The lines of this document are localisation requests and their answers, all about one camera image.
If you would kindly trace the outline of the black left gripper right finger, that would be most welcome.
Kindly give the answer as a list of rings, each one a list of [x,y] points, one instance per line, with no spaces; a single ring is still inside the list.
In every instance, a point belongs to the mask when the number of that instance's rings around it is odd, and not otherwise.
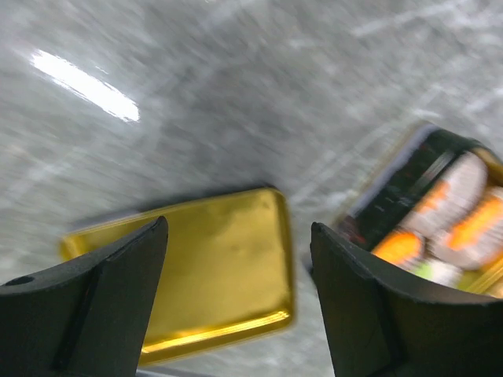
[[[336,375],[501,375],[501,300],[408,273],[322,223],[310,252]]]

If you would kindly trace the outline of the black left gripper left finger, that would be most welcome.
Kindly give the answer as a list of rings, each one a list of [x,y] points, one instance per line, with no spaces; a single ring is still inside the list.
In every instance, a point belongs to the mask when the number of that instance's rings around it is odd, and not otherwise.
[[[3,376],[134,376],[167,252],[159,217],[1,286]]]

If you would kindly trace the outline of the gold tin lid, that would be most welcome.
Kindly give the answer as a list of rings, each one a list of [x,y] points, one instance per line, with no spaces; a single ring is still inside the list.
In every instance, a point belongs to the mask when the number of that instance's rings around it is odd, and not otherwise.
[[[71,231],[64,260],[108,245],[158,217],[167,253],[140,365],[156,364],[288,326],[296,311],[288,204],[275,188],[195,199]]]

